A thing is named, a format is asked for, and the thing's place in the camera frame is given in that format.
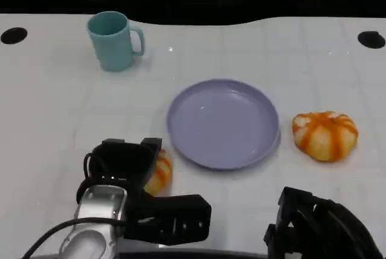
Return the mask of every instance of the white table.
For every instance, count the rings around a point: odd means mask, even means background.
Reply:
[[[0,16],[0,257],[21,256],[51,226],[70,219],[83,156],[105,138],[162,137],[171,152],[171,194],[201,194],[212,205],[209,238],[198,248],[266,253],[262,240],[284,186],[341,202],[386,252],[386,48],[357,41],[366,29],[386,37],[382,19],[274,18],[228,27],[147,25],[147,53],[129,71],[100,70],[86,33],[88,16]],[[196,167],[171,147],[165,115],[183,88],[234,78],[263,90],[281,123],[279,149],[264,164],[219,173]],[[318,164],[294,146],[299,112],[337,110],[359,128],[352,155]],[[58,233],[38,254],[57,252]]]

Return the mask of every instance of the plate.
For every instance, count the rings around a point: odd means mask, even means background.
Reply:
[[[208,80],[182,91],[167,117],[174,147],[218,170],[254,164],[275,148],[279,116],[260,90],[234,80]]]

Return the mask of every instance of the plate rim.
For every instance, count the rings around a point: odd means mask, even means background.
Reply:
[[[186,93],[189,93],[190,91],[192,91],[192,89],[196,88],[196,87],[199,87],[200,85],[202,84],[208,84],[208,83],[236,83],[236,84],[239,84],[241,86],[244,86],[244,87],[248,87],[248,88],[252,88],[254,91],[257,91],[259,92],[259,94],[261,94],[267,101],[268,103],[270,104],[270,106],[272,107],[273,109],[273,112],[276,116],[276,119],[275,119],[275,122],[277,123],[277,131],[275,133],[275,136],[274,136],[274,139],[272,140],[272,143],[269,147],[267,147],[266,151],[264,151],[261,155],[259,155],[256,159],[253,159],[253,160],[249,160],[248,163],[246,164],[242,164],[242,165],[238,165],[236,167],[210,167],[206,164],[203,164],[201,163],[200,161],[192,158],[192,157],[189,157],[186,153],[184,153],[182,150],[181,150],[181,147],[179,147],[179,144],[176,143],[176,139],[174,138],[174,135],[172,134],[172,131],[171,131],[171,112],[174,108],[176,108],[176,105],[179,103],[179,101],[182,99],[182,97],[186,94]],[[184,90],[182,90],[177,96],[174,97],[172,103],[170,104],[170,107],[168,109],[168,113],[166,115],[166,127],[168,129],[168,134],[169,134],[169,137],[170,137],[170,141],[172,143],[172,146],[181,154],[183,155],[186,159],[194,162],[195,164],[198,164],[199,166],[201,167],[205,167],[205,168],[209,168],[211,170],[238,170],[238,169],[241,169],[241,168],[244,168],[244,167],[248,167],[250,165],[253,165],[253,164],[257,164],[258,162],[261,162],[262,160],[264,160],[264,158],[266,158],[273,150],[274,148],[278,147],[277,145],[277,142],[280,138],[280,120],[279,120],[279,114],[277,112],[277,109],[275,107],[275,105],[272,103],[272,101],[268,98],[268,96],[263,93],[260,89],[248,84],[248,83],[245,83],[245,82],[241,82],[241,81],[237,81],[237,80],[234,80],[234,79],[221,79],[221,78],[215,78],[215,79],[209,79],[209,80],[204,80],[204,81],[200,81],[200,82],[197,82],[197,83],[194,83],[193,85],[190,85],[186,88],[184,88]]]

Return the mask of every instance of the small pumpkin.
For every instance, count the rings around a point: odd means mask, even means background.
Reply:
[[[145,191],[152,196],[158,194],[170,182],[172,166],[169,154],[165,149],[161,149],[158,154],[156,169],[145,186]]]
[[[349,155],[358,130],[346,114],[333,111],[298,114],[292,122],[295,145],[318,161],[339,161]]]

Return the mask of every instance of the teal mug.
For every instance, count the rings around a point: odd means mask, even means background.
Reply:
[[[123,71],[133,64],[133,56],[143,56],[145,39],[139,27],[129,26],[127,17],[117,11],[104,11],[87,23],[92,45],[101,67],[105,71]],[[133,51],[130,31],[136,31],[141,51]]]

